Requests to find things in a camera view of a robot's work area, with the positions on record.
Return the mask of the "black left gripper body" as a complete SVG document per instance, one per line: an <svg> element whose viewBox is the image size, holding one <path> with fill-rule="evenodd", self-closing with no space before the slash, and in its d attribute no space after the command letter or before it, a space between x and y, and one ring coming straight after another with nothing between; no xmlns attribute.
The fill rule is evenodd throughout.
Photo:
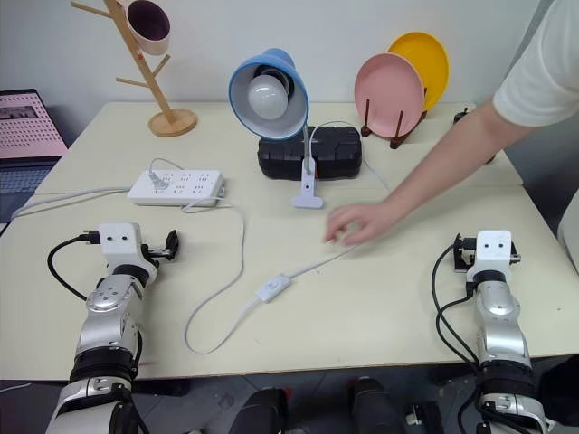
<svg viewBox="0 0 579 434"><path fill-rule="evenodd" d="M150 249L147 244L142 244L140 251L143 258L155 268L159 267L161 259L171 260L171 250L168 249Z"/></svg>

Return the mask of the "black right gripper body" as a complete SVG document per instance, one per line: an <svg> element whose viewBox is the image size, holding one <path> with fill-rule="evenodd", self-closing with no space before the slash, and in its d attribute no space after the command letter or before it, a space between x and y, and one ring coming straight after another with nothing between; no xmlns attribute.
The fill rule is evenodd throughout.
<svg viewBox="0 0 579 434"><path fill-rule="evenodd" d="M466 272L475 261L477 239L463 237L458 233L453 242L453 264L455 272Z"/></svg>

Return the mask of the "person's bare hand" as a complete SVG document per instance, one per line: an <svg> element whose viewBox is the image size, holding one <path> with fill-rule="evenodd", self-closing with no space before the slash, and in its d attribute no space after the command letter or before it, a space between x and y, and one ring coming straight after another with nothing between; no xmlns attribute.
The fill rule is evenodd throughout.
<svg viewBox="0 0 579 434"><path fill-rule="evenodd" d="M375 239L396 225L404 213L388 201L380 203L351 203L337 207L327 216L324 242L334 242L350 226L356 230L343 238L347 246L359 245Z"/></svg>

